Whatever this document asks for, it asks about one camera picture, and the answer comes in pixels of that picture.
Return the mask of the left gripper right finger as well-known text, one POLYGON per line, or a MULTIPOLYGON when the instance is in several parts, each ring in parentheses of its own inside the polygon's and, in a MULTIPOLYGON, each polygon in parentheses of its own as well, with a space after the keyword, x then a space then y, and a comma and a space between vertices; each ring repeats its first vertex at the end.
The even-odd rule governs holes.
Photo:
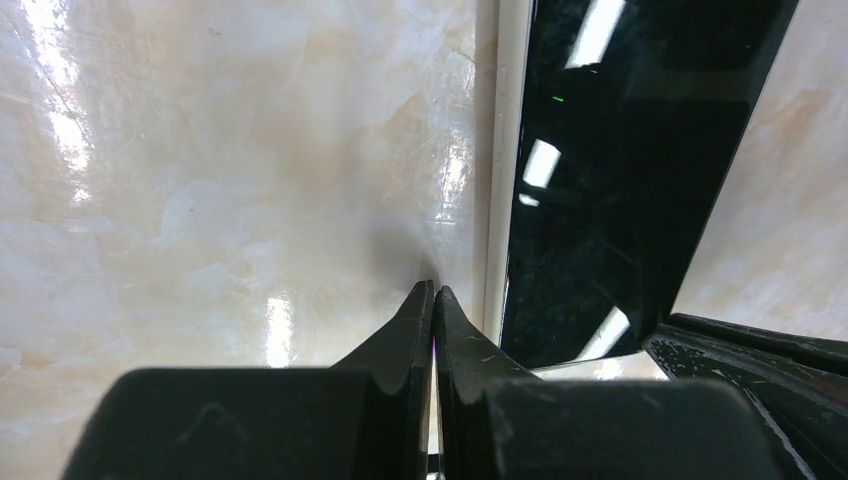
POLYGON ((711 380, 549 381, 468 320, 433 312, 448 479, 779 479, 743 396, 711 380))

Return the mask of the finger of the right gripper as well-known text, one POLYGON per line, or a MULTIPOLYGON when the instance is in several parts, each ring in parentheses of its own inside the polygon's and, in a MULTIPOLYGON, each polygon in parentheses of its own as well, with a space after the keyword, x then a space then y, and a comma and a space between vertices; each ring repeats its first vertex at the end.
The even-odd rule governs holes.
POLYGON ((673 314, 643 348, 671 379, 710 378, 742 393, 785 478, 846 478, 846 342, 673 314))

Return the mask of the black phone white edge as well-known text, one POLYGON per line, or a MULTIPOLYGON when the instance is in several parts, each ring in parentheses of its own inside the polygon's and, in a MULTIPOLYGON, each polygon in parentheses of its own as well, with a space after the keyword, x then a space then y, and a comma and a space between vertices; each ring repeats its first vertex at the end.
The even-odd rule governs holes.
POLYGON ((797 5, 537 1, 502 350, 624 356, 665 320, 797 5))

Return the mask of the frosted clear phone case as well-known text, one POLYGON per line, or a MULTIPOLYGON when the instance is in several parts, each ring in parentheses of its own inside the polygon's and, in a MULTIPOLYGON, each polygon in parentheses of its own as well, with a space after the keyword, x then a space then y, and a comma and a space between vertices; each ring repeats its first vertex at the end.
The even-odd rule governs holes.
POLYGON ((508 291, 508 243, 522 136, 522 103, 534 1, 500 1, 494 71, 494 118, 490 171, 483 332, 502 341, 508 291))

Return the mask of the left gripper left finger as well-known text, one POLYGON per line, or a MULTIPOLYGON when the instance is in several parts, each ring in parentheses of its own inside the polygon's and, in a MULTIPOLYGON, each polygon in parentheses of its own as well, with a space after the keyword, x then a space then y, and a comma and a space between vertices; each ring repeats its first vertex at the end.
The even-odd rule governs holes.
POLYGON ((313 368, 146 368, 90 417, 67 479, 423 479, 435 288, 313 368))

